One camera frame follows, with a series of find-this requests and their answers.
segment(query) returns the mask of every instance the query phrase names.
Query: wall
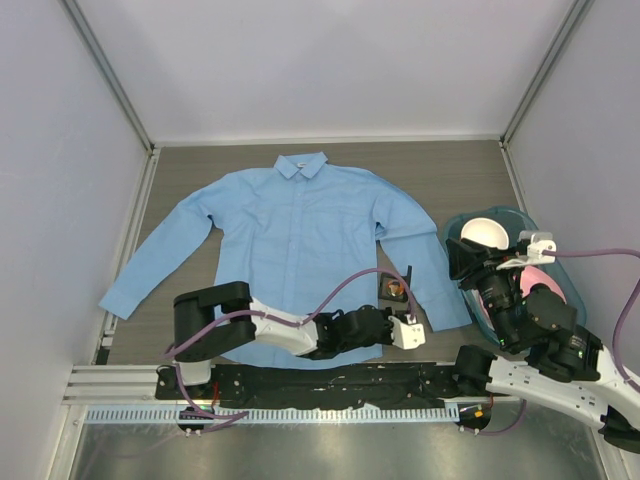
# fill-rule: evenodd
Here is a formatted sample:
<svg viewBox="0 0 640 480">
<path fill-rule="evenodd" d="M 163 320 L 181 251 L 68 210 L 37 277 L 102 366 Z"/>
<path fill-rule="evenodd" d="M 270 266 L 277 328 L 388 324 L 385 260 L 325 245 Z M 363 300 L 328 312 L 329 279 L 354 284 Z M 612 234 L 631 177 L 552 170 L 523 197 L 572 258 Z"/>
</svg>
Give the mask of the wall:
<svg viewBox="0 0 640 480">
<path fill-rule="evenodd" d="M 33 480 L 145 155 L 57 2 L 3 0 L 0 45 L 0 468 Z"/>
<path fill-rule="evenodd" d="M 157 142 L 493 135 L 572 0 L 80 0 Z"/>
<path fill-rule="evenodd" d="M 558 249 L 640 249 L 638 126 L 640 3 L 594 2 L 513 143 L 527 205 Z M 634 259 L 565 261 L 588 309 L 588 326 L 610 345 L 638 280 Z M 623 334 L 626 363 L 640 371 L 640 308 Z"/>
</svg>

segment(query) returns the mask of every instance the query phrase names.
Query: laundry basket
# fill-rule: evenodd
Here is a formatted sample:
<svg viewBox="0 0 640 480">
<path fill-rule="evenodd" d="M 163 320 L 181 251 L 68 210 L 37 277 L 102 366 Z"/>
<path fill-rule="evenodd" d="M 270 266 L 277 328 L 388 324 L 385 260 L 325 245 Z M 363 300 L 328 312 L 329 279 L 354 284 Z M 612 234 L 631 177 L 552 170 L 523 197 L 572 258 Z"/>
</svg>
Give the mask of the laundry basket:
<svg viewBox="0 0 640 480">
<path fill-rule="evenodd" d="M 447 238 L 460 238 L 460 232 L 462 231 L 463 225 L 472 218 L 476 217 L 490 218 L 491 220 L 495 220 L 500 225 L 502 225 L 502 227 L 509 234 L 510 247 L 515 246 L 516 242 L 518 241 L 518 235 L 522 230 L 538 230 L 538 226 L 526 213 L 512 207 L 492 207 L 487 210 L 457 215 L 450 219 L 442 230 L 442 243 L 444 244 Z M 580 295 L 578 295 L 578 292 L 573 286 L 573 283 L 567 275 L 567 272 L 565 272 L 564 268 L 562 268 L 560 262 L 556 260 L 554 263 L 550 263 L 547 265 L 536 265 L 536 267 L 556 281 L 556 283 L 562 289 L 567 299 L 567 303 L 577 310 L 578 324 L 584 325 L 587 321 L 587 312 L 584 308 L 584 303 L 582 302 L 582 298 L 580 298 Z M 484 321 L 486 316 L 479 301 L 470 290 L 462 292 L 462 294 L 471 311 L 472 317 L 474 317 L 478 325 L 480 325 L 482 333 L 492 343 L 498 345 L 498 337 Z"/>
</svg>

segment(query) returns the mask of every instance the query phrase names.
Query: shirt cuff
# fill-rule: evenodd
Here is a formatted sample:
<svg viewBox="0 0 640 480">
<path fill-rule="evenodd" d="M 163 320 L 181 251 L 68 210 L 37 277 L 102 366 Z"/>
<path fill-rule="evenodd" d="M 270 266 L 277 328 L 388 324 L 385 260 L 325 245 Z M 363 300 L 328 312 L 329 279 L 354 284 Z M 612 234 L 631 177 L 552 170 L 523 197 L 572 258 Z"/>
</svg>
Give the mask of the shirt cuff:
<svg viewBox="0 0 640 480">
<path fill-rule="evenodd" d="M 434 332 L 471 324 L 471 316 L 460 291 L 451 290 L 421 303 Z"/>
<path fill-rule="evenodd" d="M 112 287 L 106 295 L 102 297 L 99 305 L 107 312 L 111 312 L 116 317 L 126 320 L 133 313 L 139 303 L 140 302 L 136 302 L 132 298 L 122 294 Z"/>
</svg>

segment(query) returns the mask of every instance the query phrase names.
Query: long-sleeved shirt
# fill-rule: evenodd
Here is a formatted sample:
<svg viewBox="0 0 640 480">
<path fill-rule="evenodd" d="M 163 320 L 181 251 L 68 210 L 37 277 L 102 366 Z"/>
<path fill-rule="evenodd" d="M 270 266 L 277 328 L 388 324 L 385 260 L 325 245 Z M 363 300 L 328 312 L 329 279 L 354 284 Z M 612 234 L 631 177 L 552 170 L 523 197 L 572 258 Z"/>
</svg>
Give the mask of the long-sleeved shirt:
<svg viewBox="0 0 640 480">
<path fill-rule="evenodd" d="M 314 311 L 345 278 L 375 267 L 376 240 L 434 331 L 470 323 L 448 277 L 436 226 L 406 193 L 360 168 L 327 164 L 323 153 L 280 156 L 273 168 L 225 175 L 181 201 L 149 235 L 100 305 L 126 319 L 207 238 L 224 231 L 215 284 L 242 280 L 251 295 L 293 314 Z M 325 311 L 376 305 L 375 275 L 358 278 Z M 322 369 L 381 356 L 379 345 L 312 361 L 256 342 L 225 357 L 255 366 Z"/>
</svg>

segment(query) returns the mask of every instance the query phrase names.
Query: white plastic part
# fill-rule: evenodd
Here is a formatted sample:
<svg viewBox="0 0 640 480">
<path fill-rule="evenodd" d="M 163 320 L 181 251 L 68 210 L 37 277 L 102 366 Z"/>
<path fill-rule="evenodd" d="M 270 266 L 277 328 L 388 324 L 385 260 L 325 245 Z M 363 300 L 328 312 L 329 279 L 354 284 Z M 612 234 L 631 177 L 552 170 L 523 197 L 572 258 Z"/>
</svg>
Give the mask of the white plastic part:
<svg viewBox="0 0 640 480">
<path fill-rule="evenodd" d="M 556 242 L 553 241 L 553 235 L 549 232 L 520 232 L 520 240 L 529 239 L 531 243 L 527 246 L 527 255 L 519 258 L 513 258 L 498 265 L 498 270 L 514 267 L 526 267 L 528 265 L 544 265 L 556 261 L 556 257 L 544 255 L 544 251 L 556 251 Z"/>
<path fill-rule="evenodd" d="M 565 413 L 589 427 L 600 429 L 604 426 L 600 418 L 607 414 L 609 403 L 592 391 L 594 384 L 591 382 L 585 383 L 584 387 L 579 382 L 557 382 L 528 365 L 517 365 L 502 357 L 493 361 L 489 376 L 491 382 L 486 387 L 489 392 L 523 398 Z M 615 401 L 610 403 L 617 409 Z"/>
<path fill-rule="evenodd" d="M 403 323 L 399 318 L 390 316 L 393 322 L 393 345 L 402 350 L 412 350 L 423 345 L 426 340 L 424 336 L 424 326 L 418 322 L 414 316 L 406 315 L 407 323 Z"/>
<path fill-rule="evenodd" d="M 275 315 L 289 322 L 302 323 L 302 320 L 307 318 L 307 315 L 292 315 L 276 310 L 255 298 L 249 309 Z M 315 322 L 309 322 L 301 327 L 289 327 L 259 316 L 252 316 L 251 322 L 256 326 L 256 342 L 284 348 L 293 355 L 304 355 L 317 348 L 318 330 Z"/>
<path fill-rule="evenodd" d="M 502 225 L 490 218 L 472 218 L 463 225 L 460 238 L 500 250 L 509 248 L 509 234 Z"/>
<path fill-rule="evenodd" d="M 597 394 L 620 412 L 632 427 L 640 429 L 640 394 L 625 383 L 607 347 L 603 347 L 598 355 L 597 369 L 600 373 L 600 380 L 576 383 Z M 628 372 L 628 374 L 632 380 L 640 383 L 640 377 L 633 372 Z"/>
<path fill-rule="evenodd" d="M 202 385 L 203 383 L 209 383 L 209 380 L 211 380 L 211 360 L 193 363 L 178 362 L 178 364 L 180 365 L 182 382 L 186 387 Z"/>
</svg>

